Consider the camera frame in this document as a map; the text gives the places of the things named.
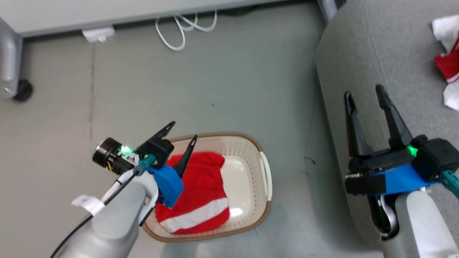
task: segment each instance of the basket handle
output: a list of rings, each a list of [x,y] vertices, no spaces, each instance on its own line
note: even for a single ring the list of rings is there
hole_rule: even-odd
[[[260,151],[260,156],[260,164],[264,182],[264,193],[268,197],[268,201],[271,201],[271,197],[273,196],[271,169],[269,168],[268,159],[266,158],[266,155],[263,153],[263,151]]]

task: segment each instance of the folded red and white clothing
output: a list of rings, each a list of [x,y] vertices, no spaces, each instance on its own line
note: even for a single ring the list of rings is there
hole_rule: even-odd
[[[443,103],[459,111],[459,15],[435,19],[432,30],[447,51],[435,57],[435,64],[448,83],[443,91]]]
[[[167,164],[173,167],[181,157],[173,156]],[[193,153],[182,178],[183,192],[175,206],[156,206],[159,224],[174,234],[202,233],[224,224],[230,218],[221,175],[224,162],[225,158],[217,153]]]

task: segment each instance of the laundry basket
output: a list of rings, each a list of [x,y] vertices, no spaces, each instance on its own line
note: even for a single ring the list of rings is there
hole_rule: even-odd
[[[198,135],[194,152],[212,151],[222,155],[221,169],[224,190],[228,197],[230,218],[215,230],[189,235],[167,232],[152,212],[144,230],[161,242],[186,242],[231,236],[258,227],[271,208],[272,182],[266,156],[260,144],[242,133],[212,133]],[[171,156],[182,154],[193,136],[171,140],[175,149]]]

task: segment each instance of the gray sofa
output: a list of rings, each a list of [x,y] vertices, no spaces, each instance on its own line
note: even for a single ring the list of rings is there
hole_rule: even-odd
[[[444,52],[433,19],[459,13],[458,0],[349,0],[328,24],[316,64],[341,174],[348,173],[343,94],[350,90],[367,141],[388,148],[389,131],[375,86],[385,86],[413,136],[448,139],[459,148],[459,112],[443,105],[445,79],[433,58]],[[432,198],[459,244],[458,200],[441,185]],[[357,230],[373,247],[374,229],[365,197],[348,196]]]

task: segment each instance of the yellow wire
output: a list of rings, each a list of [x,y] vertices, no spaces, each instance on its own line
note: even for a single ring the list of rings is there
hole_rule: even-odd
[[[107,161],[107,164],[108,164],[108,170],[110,170],[110,171],[113,172],[113,168],[112,168],[112,166],[110,165],[110,162]]]

